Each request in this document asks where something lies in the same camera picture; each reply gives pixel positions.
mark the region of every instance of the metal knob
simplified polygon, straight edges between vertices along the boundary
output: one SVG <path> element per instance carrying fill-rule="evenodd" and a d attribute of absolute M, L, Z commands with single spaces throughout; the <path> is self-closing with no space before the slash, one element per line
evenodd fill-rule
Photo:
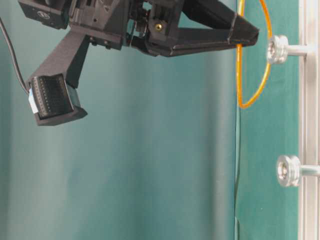
<path fill-rule="evenodd" d="M 269 39 L 266 59 L 270 64 L 283 64 L 288 56 L 307 56 L 309 47 L 305 45 L 289 45 L 284 35 L 274 35 Z"/>
<path fill-rule="evenodd" d="M 297 187 L 302 177 L 320 177 L 320 166 L 301 165 L 297 156 L 282 155 L 278 157 L 276 175 L 283 187 Z"/>

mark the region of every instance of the brass screw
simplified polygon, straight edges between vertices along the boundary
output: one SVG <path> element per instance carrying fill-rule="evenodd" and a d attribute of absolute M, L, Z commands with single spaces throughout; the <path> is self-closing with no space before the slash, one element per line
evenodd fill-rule
<path fill-rule="evenodd" d="M 161 23 L 157 23 L 157 24 L 155 25 L 155 30 L 157 30 L 158 32 L 160 32 L 163 28 L 164 28 L 164 27 L 162 26 Z"/>

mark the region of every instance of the white label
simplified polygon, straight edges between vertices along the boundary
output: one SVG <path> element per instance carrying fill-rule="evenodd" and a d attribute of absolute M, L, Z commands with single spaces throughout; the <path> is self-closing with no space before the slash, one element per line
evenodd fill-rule
<path fill-rule="evenodd" d="M 30 88 L 30 91 L 29 91 L 29 103 L 30 103 L 30 106 L 31 106 L 33 114 L 38 113 L 39 111 L 38 111 L 37 105 L 35 103 L 35 98 L 34 98 L 34 95 L 32 93 L 32 89 L 31 88 Z"/>

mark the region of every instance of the screw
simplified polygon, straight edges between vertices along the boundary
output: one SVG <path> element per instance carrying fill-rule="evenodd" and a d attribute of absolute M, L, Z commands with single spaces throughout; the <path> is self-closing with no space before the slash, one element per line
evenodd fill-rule
<path fill-rule="evenodd" d="M 269 39 L 266 59 L 269 64 L 283 64 L 288 56 L 307 56 L 310 49 L 305 45 L 289 45 L 284 35 L 274 35 Z"/>
<path fill-rule="evenodd" d="M 297 156 L 282 155 L 277 160 L 276 175 L 283 187 L 297 187 L 302 177 L 320 177 L 320 166 L 301 165 Z"/>
<path fill-rule="evenodd" d="M 161 23 L 157 23 L 154 27 L 155 30 L 157 30 L 158 32 L 160 32 L 164 28 L 164 26 Z"/>

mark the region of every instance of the sticker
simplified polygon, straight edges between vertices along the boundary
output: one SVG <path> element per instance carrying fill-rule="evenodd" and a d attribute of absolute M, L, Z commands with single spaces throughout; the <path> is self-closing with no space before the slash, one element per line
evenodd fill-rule
<path fill-rule="evenodd" d="M 30 106 L 31 106 L 33 114 L 38 113 L 39 110 L 37 108 L 37 105 L 36 105 L 36 102 L 35 102 L 35 98 L 34 98 L 34 95 L 32 93 L 32 89 L 31 88 L 30 88 L 30 91 L 29 91 L 29 103 L 30 103 Z"/>
<path fill-rule="evenodd" d="M 49 14 L 44 12 L 44 11 L 38 11 L 37 14 L 42 19 L 45 19 L 45 20 L 49 20 L 50 19 Z"/>

